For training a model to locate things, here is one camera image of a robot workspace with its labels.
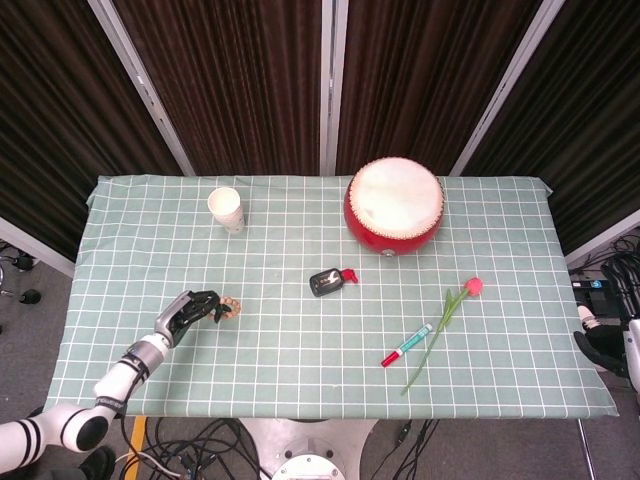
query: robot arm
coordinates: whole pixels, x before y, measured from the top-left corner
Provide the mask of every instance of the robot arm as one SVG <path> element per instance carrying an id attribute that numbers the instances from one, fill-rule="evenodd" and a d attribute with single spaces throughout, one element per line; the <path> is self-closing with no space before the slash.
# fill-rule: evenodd
<path id="1" fill-rule="evenodd" d="M 131 395 L 164 361 L 189 327 L 213 312 L 216 323 L 231 309 L 213 291 L 186 291 L 158 316 L 154 333 L 129 347 L 123 357 L 96 384 L 93 408 L 56 405 L 32 418 L 0 425 L 0 473 L 37 460 L 47 445 L 75 452 L 95 448 L 118 414 L 124 414 Z"/>

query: white cup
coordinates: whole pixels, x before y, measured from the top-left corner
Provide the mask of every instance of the white cup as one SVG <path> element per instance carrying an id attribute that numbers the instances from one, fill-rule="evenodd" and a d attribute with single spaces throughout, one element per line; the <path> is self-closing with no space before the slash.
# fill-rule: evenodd
<path id="1" fill-rule="evenodd" d="M 240 195 L 231 187 L 216 188 L 207 200 L 215 219 L 229 233 L 239 233 L 244 228 L 244 212 Z"/>

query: red drum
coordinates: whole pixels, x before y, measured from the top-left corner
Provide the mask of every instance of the red drum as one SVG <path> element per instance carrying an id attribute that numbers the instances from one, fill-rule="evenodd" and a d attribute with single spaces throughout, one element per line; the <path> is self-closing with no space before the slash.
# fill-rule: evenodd
<path id="1" fill-rule="evenodd" d="M 351 233 L 364 246 L 387 256 L 426 244 L 440 227 L 443 209 L 444 193 L 435 175 L 399 157 L 361 168 L 344 199 Z"/>

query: floor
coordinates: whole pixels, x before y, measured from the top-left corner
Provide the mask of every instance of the floor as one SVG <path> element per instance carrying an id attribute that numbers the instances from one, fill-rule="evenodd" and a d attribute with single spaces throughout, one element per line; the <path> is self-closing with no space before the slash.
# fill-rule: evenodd
<path id="1" fill-rule="evenodd" d="M 0 297 L 0 423 L 22 418 L 45 401 L 64 326 L 71 280 L 43 263 L 30 272 L 5 265 L 3 288 L 42 293 L 36 305 Z M 595 473 L 599 480 L 640 479 L 640 421 L 635 393 L 624 381 L 601 374 L 620 417 L 584 421 Z M 210 419 L 169 419 L 166 438 L 188 439 Z M 361 478 L 369 480 L 393 448 L 404 422 L 381 421 L 371 432 L 361 457 Z M 131 431 L 132 419 L 127 419 Z M 415 440 L 421 422 L 414 422 L 407 440 L 385 463 L 376 479 L 391 479 Z M 119 427 L 112 425 L 105 441 L 117 455 L 126 452 Z M 49 448 L 35 469 L 17 478 L 34 478 L 49 468 L 78 465 L 81 454 Z M 113 478 L 119 478 L 120 462 Z M 252 478 L 239 458 L 228 467 L 236 478 Z M 148 478 L 141 469 L 138 478 Z M 227 478 L 224 474 L 208 478 Z M 587 479 L 576 421 L 443 420 L 419 460 L 416 478 L 429 479 Z"/>

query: dark curtain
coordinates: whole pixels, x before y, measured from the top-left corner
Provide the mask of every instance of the dark curtain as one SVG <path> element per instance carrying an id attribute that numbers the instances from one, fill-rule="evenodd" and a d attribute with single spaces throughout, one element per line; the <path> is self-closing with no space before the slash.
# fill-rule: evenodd
<path id="1" fill-rule="evenodd" d="M 640 2 L 569 1 L 464 175 L 530 175 L 565 253 L 640 209 Z"/>
<path id="2" fill-rule="evenodd" d="M 446 175 L 539 0 L 351 0 L 337 173 L 383 156 Z"/>
<path id="3" fill-rule="evenodd" d="M 73 260 L 98 175 L 180 169 L 85 2 L 3 2 L 0 58 L 0 216 Z"/>
<path id="4" fill-rule="evenodd" d="M 320 0 L 115 4 L 199 175 L 318 173 Z"/>

